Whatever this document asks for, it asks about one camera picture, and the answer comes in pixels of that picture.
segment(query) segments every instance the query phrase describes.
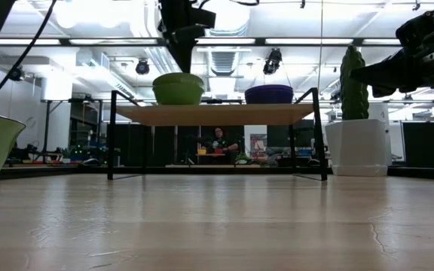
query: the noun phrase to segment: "woman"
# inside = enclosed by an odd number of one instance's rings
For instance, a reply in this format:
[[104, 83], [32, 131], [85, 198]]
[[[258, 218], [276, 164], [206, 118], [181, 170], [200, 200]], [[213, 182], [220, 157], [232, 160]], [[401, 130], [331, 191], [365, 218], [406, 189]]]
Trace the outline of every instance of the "woman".
[[222, 149], [225, 153], [239, 151], [239, 145], [230, 139], [224, 137], [224, 131], [221, 127], [216, 127], [214, 130], [215, 141], [212, 143], [212, 148]]

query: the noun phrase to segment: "black bracket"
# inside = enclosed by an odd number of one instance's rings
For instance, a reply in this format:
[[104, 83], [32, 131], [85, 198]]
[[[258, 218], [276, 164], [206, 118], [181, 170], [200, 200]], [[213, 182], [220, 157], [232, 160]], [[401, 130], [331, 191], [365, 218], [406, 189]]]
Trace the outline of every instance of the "black bracket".
[[418, 3], [418, 0], [414, 0], [414, 3], [416, 3], [416, 5], [413, 8], [413, 11], [417, 11], [421, 8], [421, 4]]

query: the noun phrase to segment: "wooden tabletop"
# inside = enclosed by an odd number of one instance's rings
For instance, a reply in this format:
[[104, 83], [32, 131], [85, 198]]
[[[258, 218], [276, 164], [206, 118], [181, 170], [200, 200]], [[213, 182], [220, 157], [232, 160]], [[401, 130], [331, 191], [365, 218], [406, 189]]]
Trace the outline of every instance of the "wooden tabletop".
[[197, 156], [225, 156], [225, 154], [196, 154]]
[[312, 112], [309, 104], [117, 107], [120, 115], [146, 126], [289, 125]]

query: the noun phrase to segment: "black cable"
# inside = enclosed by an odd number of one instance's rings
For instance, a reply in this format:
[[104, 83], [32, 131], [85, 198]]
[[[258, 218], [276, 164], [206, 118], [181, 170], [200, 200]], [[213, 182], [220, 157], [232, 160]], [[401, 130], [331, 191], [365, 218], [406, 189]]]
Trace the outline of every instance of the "black cable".
[[23, 54], [21, 54], [20, 58], [16, 61], [16, 63], [14, 63], [13, 67], [9, 70], [9, 72], [6, 74], [6, 76], [1, 81], [1, 83], [0, 83], [0, 90], [3, 88], [3, 86], [6, 84], [6, 82], [8, 82], [11, 72], [21, 65], [21, 63], [23, 62], [23, 60], [25, 59], [25, 57], [28, 55], [28, 53], [30, 52], [30, 50], [35, 45], [36, 41], [39, 39], [39, 36], [42, 34], [42, 32], [44, 30], [44, 27], [46, 26], [48, 20], [51, 17], [51, 14], [53, 13], [53, 7], [54, 7], [54, 5], [56, 3], [57, 3], [57, 0], [52, 0], [50, 8], [48, 8], [48, 12], [46, 13], [46, 17], [44, 18], [43, 23], [41, 23], [41, 26], [39, 27], [38, 31], [36, 32], [35, 37], [28, 44], [28, 47], [24, 50]]
[[[202, 3], [200, 3], [199, 5], [199, 9], [202, 9], [203, 6], [209, 2], [210, 0], [203, 0]], [[230, 0], [231, 2], [237, 3], [237, 4], [241, 4], [241, 5], [245, 5], [245, 6], [249, 6], [249, 7], [254, 7], [256, 5], [259, 5], [261, 0], [255, 0], [255, 3], [246, 3], [246, 2], [239, 2], [239, 1], [235, 1], [235, 0]]]
[[204, 6], [208, 1], [210, 1], [210, 0], [203, 0], [202, 3], [200, 3], [200, 5], [199, 5], [199, 9], [202, 9], [203, 6]]
[[235, 0], [231, 0], [231, 2], [237, 3], [237, 4], [241, 4], [241, 5], [246, 5], [248, 7], [255, 7], [256, 5], [259, 5], [260, 0], [255, 0], [255, 3], [247, 3], [247, 2], [239, 2], [239, 1], [235, 1]]

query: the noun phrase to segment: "table leg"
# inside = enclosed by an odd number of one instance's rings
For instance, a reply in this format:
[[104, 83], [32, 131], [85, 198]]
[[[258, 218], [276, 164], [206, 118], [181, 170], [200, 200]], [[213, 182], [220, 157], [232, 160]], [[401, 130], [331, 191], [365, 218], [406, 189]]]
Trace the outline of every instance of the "table leg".
[[143, 126], [143, 151], [142, 151], [142, 174], [147, 171], [147, 132], [148, 127]]
[[289, 143], [291, 145], [291, 159], [292, 159], [292, 174], [296, 173], [297, 167], [295, 166], [295, 141], [294, 141], [294, 126], [289, 125]]
[[313, 91], [313, 109], [314, 109], [314, 137], [316, 138], [316, 150], [319, 156], [319, 170], [321, 173], [321, 181], [328, 180], [328, 164], [324, 153], [324, 139], [322, 138], [321, 112], [319, 110], [319, 93], [317, 87]]
[[108, 125], [108, 168], [107, 179], [113, 180], [114, 161], [115, 161], [115, 124], [117, 116], [117, 91], [112, 91], [112, 101], [110, 104], [110, 124]]

